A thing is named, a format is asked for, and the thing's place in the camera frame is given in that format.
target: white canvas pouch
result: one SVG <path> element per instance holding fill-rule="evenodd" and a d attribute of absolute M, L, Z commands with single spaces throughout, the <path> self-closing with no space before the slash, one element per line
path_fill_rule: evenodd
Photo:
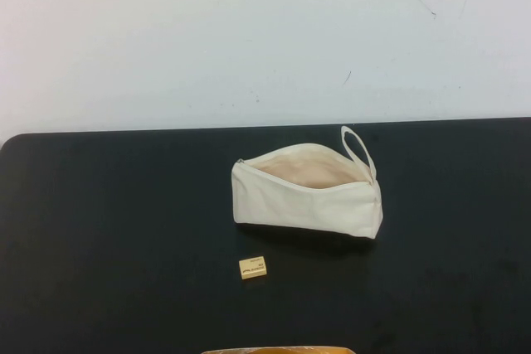
<path fill-rule="evenodd" d="M 368 165 L 348 147 L 347 133 L 362 146 Z M 376 237 L 382 198 L 374 162 L 351 129 L 343 126 L 341 138 L 352 160 L 323 145 L 304 143 L 236 162 L 235 222 Z"/>

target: eraser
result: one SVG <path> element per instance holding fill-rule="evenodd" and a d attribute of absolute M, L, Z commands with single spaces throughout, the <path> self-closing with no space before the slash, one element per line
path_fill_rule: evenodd
<path fill-rule="evenodd" d="M 249 279 L 266 275 L 267 268 L 264 256 L 240 260 L 240 273 L 241 279 Z"/>

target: black tabletop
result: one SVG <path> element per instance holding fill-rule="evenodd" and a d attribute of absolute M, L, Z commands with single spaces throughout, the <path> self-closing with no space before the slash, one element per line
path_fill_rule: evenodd
<path fill-rule="evenodd" d="M 29 134 L 0 152 L 0 352 L 529 352 L 531 119 L 360 124 L 375 241 L 237 226 L 231 167 L 339 126 Z M 238 260 L 268 275 L 241 281 Z"/>

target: white wall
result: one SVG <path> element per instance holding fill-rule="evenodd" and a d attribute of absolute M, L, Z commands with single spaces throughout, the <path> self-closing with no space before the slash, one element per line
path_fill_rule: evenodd
<path fill-rule="evenodd" d="M 530 28 L 531 0 L 0 0 L 0 140 L 530 115 Z"/>

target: pouch handle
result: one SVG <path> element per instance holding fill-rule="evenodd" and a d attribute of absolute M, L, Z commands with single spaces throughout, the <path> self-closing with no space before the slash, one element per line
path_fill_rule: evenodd
<path fill-rule="evenodd" d="M 365 164 L 364 161 L 362 161 L 360 158 L 356 156 L 356 154 L 353 152 L 352 149 L 347 145 L 347 141 L 345 140 L 346 133 L 352 134 L 357 140 L 358 143 L 362 146 L 363 151 L 365 151 L 365 155 L 367 155 L 368 160 L 368 166 Z M 375 182 L 376 181 L 376 167 L 374 166 L 373 159 L 368 154 L 367 147 L 365 147 L 365 144 L 363 143 L 363 140 L 349 127 L 343 126 L 341 128 L 341 139 L 343 140 L 343 146 L 347 150 L 348 155 L 352 158 L 353 162 L 358 165 L 360 168 L 362 174 L 370 181 Z"/>

